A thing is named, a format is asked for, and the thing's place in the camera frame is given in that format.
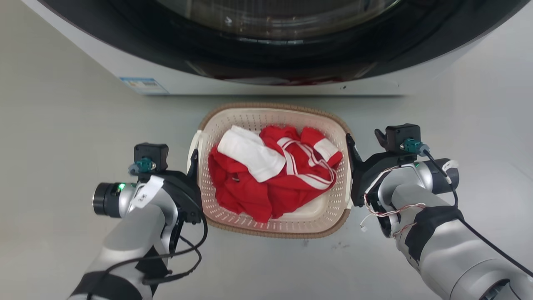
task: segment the white label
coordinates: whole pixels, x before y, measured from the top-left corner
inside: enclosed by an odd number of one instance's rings
[[[153,78],[120,77],[120,80],[139,94],[168,94],[168,91]]]
[[[146,204],[150,203],[156,196],[157,192],[162,188],[165,180],[161,177],[152,175],[150,180],[137,191],[135,198],[133,198],[130,205],[138,208],[143,208]]]

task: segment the washing machine drum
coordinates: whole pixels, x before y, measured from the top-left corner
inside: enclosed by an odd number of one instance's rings
[[[386,74],[483,36],[528,0],[40,0],[94,37],[184,72],[305,85]]]

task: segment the floor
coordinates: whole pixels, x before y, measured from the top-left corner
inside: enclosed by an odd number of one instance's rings
[[[466,219],[533,268],[532,15],[529,5],[413,97],[142,97],[19,0],[1,1],[0,298],[67,298],[117,223],[92,211],[97,183],[128,180],[144,141],[167,143],[170,167],[183,170],[203,116],[248,100],[339,115],[364,159],[381,151],[375,128],[419,124],[434,156],[461,164]],[[199,269],[155,299],[438,299],[377,222],[359,230],[365,214],[354,209],[337,233],[310,241],[210,228]],[[201,227],[183,233],[194,240]]]

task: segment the beige plastic basket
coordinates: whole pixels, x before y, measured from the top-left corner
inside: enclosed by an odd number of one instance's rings
[[[219,206],[208,169],[209,152],[222,135],[237,125],[260,132],[268,125],[292,125],[298,130],[313,127],[322,132],[343,153],[337,168],[337,182],[329,191],[290,214],[268,223],[258,223],[246,214]],[[191,143],[189,157],[198,149],[198,184],[208,223],[229,231],[273,238],[322,238],[337,231],[352,207],[350,163],[345,136],[350,129],[339,117],[317,109],[283,104],[237,103],[210,112]]]

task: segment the basket rim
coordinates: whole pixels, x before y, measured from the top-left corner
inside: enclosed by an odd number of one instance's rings
[[[321,117],[326,117],[337,124],[339,124],[344,132],[349,133],[353,136],[351,129],[348,127],[346,122],[342,120],[340,117],[338,117],[335,114],[328,113],[324,110],[319,110],[316,108],[310,108],[310,107],[304,107],[304,106],[298,106],[298,105],[289,105],[289,104],[280,104],[280,103],[269,103],[269,102],[236,102],[236,103],[230,103],[223,106],[220,106],[212,111],[210,111],[202,120],[200,125],[198,126],[198,129],[203,131],[205,129],[205,126],[207,126],[208,122],[218,113],[228,110],[228,109],[238,109],[238,108],[266,108],[266,109],[279,109],[279,110],[292,110],[295,112],[301,112],[301,113],[308,113],[313,114]],[[217,222],[215,220],[210,219],[208,216],[206,216],[207,223],[211,226],[231,231],[231,232],[237,232],[242,234],[248,234],[248,235],[256,235],[256,236],[264,236],[268,238],[281,238],[281,239],[318,239],[323,238],[325,236],[331,235],[337,230],[339,230],[342,225],[346,222],[348,219],[348,216],[350,215],[350,209],[345,209],[340,217],[340,219],[333,225],[332,227],[328,228],[327,230],[321,231],[321,232],[315,232],[315,233],[277,233],[277,232],[268,232],[268,231],[259,231],[259,230],[251,230],[251,229],[244,229],[240,227],[234,227],[227,224],[222,224],[220,222]]]

